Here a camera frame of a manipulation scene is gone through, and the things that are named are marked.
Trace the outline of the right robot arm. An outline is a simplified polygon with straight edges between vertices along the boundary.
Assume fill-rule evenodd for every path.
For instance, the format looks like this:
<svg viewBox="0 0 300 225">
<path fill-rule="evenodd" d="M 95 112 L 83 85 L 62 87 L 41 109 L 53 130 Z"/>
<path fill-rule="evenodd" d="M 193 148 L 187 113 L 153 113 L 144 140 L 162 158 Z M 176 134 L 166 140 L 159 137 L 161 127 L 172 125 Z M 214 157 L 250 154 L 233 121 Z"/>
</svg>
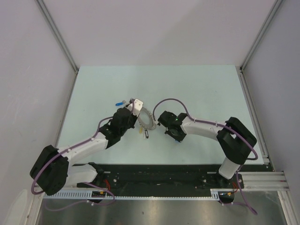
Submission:
<svg viewBox="0 0 300 225">
<path fill-rule="evenodd" d="M 257 143 L 256 137 L 235 117 L 230 117 L 224 123 L 198 122 L 190 119 L 187 113 L 177 116 L 164 111 L 158 118 L 158 124 L 165 127 L 165 134 L 178 142 L 182 142 L 186 135 L 198 135 L 220 144 L 225 159 L 217 172 L 216 182 L 221 188 L 233 183 L 234 174 L 248 160 Z"/>
</svg>

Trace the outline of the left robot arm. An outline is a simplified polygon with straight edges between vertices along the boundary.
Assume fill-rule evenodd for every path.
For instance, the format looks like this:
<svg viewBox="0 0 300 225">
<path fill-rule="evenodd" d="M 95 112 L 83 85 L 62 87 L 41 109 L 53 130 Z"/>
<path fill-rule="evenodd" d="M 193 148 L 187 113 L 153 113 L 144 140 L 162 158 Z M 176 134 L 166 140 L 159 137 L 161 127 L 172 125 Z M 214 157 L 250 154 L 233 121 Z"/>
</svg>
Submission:
<svg viewBox="0 0 300 225">
<path fill-rule="evenodd" d="M 75 163 L 119 142 L 128 129 L 134 128 L 142 107 L 142 103 L 135 101 L 119 108 L 112 117 L 107 118 L 108 123 L 98 125 L 92 137 L 73 146 L 44 147 L 30 171 L 32 194 L 37 194 L 35 185 L 41 188 L 40 193 L 47 195 L 59 192 L 66 184 L 88 182 L 95 188 L 101 186 L 103 175 L 97 172 L 93 164 L 75 166 Z"/>
</svg>

